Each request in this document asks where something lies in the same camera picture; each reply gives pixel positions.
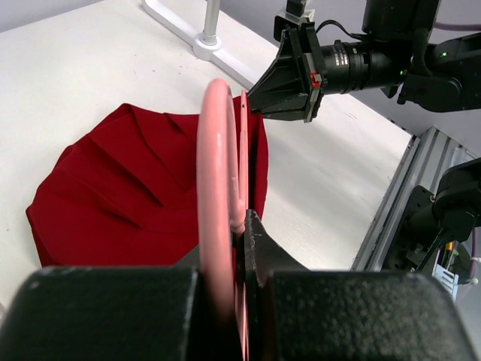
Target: metal pole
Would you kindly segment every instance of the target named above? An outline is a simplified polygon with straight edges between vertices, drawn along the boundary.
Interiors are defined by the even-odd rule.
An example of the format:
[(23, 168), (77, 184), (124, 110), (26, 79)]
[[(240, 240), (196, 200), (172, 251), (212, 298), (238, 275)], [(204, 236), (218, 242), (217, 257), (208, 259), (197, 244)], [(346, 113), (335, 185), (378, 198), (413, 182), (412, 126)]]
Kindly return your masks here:
[(202, 42), (206, 45), (216, 45), (217, 22), (219, 20), (220, 0), (207, 0), (207, 10), (205, 12), (204, 31), (202, 32)]

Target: fabric fold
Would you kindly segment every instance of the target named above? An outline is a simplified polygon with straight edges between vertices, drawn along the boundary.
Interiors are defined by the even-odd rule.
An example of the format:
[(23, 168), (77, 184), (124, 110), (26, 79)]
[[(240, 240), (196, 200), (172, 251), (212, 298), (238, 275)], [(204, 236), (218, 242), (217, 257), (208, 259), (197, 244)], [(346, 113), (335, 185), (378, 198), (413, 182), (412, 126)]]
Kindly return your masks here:
[[(239, 136), (240, 98), (234, 108)], [(249, 114), (249, 206), (261, 217), (268, 145)], [(26, 211), (42, 266), (173, 265), (190, 252), (197, 122), (124, 104), (65, 148)]]

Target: mechanical part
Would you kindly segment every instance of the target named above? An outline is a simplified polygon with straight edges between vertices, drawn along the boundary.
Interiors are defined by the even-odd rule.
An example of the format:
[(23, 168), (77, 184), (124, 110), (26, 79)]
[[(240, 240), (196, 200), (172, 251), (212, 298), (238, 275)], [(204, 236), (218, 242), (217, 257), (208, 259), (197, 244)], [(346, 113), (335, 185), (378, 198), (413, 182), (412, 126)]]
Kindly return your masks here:
[[(216, 328), (202, 282), (178, 267), (40, 270), (0, 329), (0, 359), (237, 361), (235, 325)], [(431, 277), (274, 271), (256, 297), (262, 348), (250, 359), (476, 360), (455, 306)]]
[(441, 283), (444, 289), (451, 295), (452, 300), (455, 301), (458, 295), (459, 276), (436, 264), (433, 270), (433, 277)]
[[(420, 138), (413, 138), (366, 234), (352, 269), (380, 271), (415, 186), (419, 185), (428, 193), (435, 194), (437, 185), (447, 169), (474, 158), (460, 144), (435, 128), (429, 129)], [(428, 193), (426, 202), (431, 202)]]
[(277, 120), (312, 121), (324, 95), (398, 86), (409, 61), (405, 43), (319, 46), (314, 23), (283, 32), (271, 67), (249, 91), (252, 112)]
[(286, 29), (299, 29), (302, 23), (314, 21), (314, 10), (306, 11), (307, 0), (287, 0), (287, 5), (274, 18), (274, 39), (281, 41)]
[[(288, 5), (291, 13), (278, 15), (274, 24), (280, 52), (249, 92), (254, 112), (309, 123), (320, 106), (314, 98), (369, 88), (394, 98), (399, 87), (401, 105), (413, 102), (440, 113), (481, 108), (481, 33), (429, 44), (440, 0), (367, 0), (366, 34), (350, 34), (335, 20), (319, 26), (337, 25), (361, 41), (325, 47), (306, 31), (310, 23), (301, 17), (303, 1), (289, 0)], [(286, 42), (300, 48), (290, 49)], [(314, 94), (317, 88), (309, 87), (312, 68), (304, 64), (308, 53), (321, 78), (320, 96)]]
[(217, 44), (217, 22), (219, 21), (220, 0), (207, 0), (202, 42), (206, 45)]
[(262, 298), (263, 360), (476, 359), (449, 295), (430, 276), (274, 272)]

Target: white stand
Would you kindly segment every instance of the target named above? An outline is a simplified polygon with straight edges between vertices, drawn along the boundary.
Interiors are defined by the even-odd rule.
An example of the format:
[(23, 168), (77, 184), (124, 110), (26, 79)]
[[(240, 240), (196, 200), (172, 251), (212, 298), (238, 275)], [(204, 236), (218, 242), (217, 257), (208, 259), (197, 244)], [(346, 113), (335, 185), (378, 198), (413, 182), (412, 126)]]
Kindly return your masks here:
[(212, 62), (245, 89), (250, 89), (262, 76), (222, 49), (222, 42), (216, 36), (220, 0), (207, 0), (204, 31), (200, 34), (164, 6), (161, 0), (142, 0), (142, 3), (144, 10), (151, 17), (190, 45), (195, 56)]

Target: cable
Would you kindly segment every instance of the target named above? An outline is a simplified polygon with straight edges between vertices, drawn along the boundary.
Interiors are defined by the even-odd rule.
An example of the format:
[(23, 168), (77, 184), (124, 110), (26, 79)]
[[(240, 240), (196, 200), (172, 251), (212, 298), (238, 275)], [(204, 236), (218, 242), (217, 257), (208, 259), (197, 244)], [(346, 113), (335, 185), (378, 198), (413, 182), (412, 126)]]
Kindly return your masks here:
[(446, 30), (447, 32), (481, 32), (481, 24), (446, 24), (434, 23), (434, 28)]
[(347, 36), (349, 36), (350, 38), (353, 38), (353, 39), (356, 39), (356, 40), (364, 40), (366, 37), (365, 35), (363, 34), (353, 34), (351, 32), (348, 32), (346, 30), (346, 28), (344, 28), (342, 26), (341, 23), (339, 23), (338, 21), (336, 20), (333, 20), (333, 19), (329, 19), (329, 20), (324, 20), (322, 23), (319, 24), (319, 26), (317, 26), (317, 29), (316, 29), (316, 33), (319, 32), (320, 29), (322, 29), (323, 27), (327, 26), (327, 25), (334, 25), (334, 26), (337, 26), (339, 29), (341, 29), (343, 31), (344, 34), (346, 34)]
[(469, 268), (469, 278), (472, 280), (476, 277), (476, 255), (478, 251), (478, 231), (473, 229), (473, 234), (471, 237), (471, 266)]
[(466, 295), (479, 283), (479, 279), (476, 277), (476, 267), (477, 263), (481, 262), (481, 257), (477, 257), (476, 253), (478, 250), (478, 232), (477, 229), (473, 229), (473, 233), (471, 235), (471, 265), (469, 268), (469, 279), (463, 288), (465, 291), (456, 299), (456, 302), (461, 302)]

